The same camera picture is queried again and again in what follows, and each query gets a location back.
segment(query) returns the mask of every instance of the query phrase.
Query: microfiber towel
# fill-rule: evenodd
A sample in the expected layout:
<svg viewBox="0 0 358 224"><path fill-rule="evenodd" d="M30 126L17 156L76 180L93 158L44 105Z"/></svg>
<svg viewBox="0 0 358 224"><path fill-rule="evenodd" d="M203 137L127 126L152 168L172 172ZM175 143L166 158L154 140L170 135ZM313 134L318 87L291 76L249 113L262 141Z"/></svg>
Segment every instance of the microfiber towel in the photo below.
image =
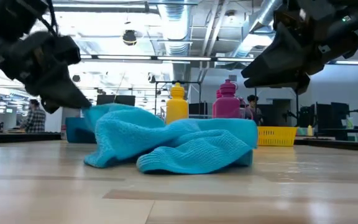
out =
<svg viewBox="0 0 358 224"><path fill-rule="evenodd" d="M169 125L141 108L108 104L84 110L97 150L85 163L99 168L143 154L141 172L207 174L231 164L250 166L257 126L246 119L181 119Z"/></svg>

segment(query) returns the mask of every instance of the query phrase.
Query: yellow bottle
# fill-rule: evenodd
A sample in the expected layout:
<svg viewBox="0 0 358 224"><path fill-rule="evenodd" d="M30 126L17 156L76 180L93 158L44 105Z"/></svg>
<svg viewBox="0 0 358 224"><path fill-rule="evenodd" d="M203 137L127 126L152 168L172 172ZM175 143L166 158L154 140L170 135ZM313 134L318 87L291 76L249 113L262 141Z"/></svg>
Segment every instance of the yellow bottle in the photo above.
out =
<svg viewBox="0 0 358 224"><path fill-rule="evenodd" d="M308 126L308 136L313 136L313 128L311 125Z"/></svg>
<svg viewBox="0 0 358 224"><path fill-rule="evenodd" d="M189 104L183 99L185 89L180 86L180 83L176 83L171 88L171 96L172 99L167 102L166 124L170 124L178 119L189 118Z"/></svg>

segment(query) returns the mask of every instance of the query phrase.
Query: wooden table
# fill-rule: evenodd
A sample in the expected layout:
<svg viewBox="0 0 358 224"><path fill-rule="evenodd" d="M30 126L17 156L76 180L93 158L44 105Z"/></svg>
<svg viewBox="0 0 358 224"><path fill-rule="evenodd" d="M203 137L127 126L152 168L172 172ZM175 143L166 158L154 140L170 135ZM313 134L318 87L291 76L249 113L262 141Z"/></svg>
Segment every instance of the wooden table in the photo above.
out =
<svg viewBox="0 0 358 224"><path fill-rule="evenodd" d="M0 144L0 223L358 224L358 152L261 147L211 175L85 166L94 144Z"/></svg>

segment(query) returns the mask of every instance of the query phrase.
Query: pink bottle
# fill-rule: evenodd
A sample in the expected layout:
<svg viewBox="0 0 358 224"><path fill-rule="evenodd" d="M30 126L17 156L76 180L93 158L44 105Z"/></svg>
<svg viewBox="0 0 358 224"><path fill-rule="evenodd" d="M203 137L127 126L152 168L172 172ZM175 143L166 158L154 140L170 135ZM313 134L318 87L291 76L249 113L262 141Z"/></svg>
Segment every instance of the pink bottle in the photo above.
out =
<svg viewBox="0 0 358 224"><path fill-rule="evenodd" d="M222 97L215 101L215 115L217 118L240 118L240 100L235 97L236 85L226 80L221 85Z"/></svg>
<svg viewBox="0 0 358 224"><path fill-rule="evenodd" d="M221 91L216 90L216 99L222 97ZM212 104L212 118L216 118L216 101Z"/></svg>

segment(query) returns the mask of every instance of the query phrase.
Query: bottle cap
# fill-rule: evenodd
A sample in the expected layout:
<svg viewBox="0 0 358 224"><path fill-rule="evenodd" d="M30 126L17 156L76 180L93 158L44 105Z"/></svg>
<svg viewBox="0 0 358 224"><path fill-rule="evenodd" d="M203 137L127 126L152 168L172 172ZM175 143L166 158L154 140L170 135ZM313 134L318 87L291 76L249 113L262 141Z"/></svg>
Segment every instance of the bottle cap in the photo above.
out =
<svg viewBox="0 0 358 224"><path fill-rule="evenodd" d="M233 84L229 79L225 80L225 82L221 85L219 89L221 94L235 94L236 93L236 85Z"/></svg>
<svg viewBox="0 0 358 224"><path fill-rule="evenodd" d="M171 88L171 95L185 95L185 89L180 86L180 83L175 83L175 86Z"/></svg>

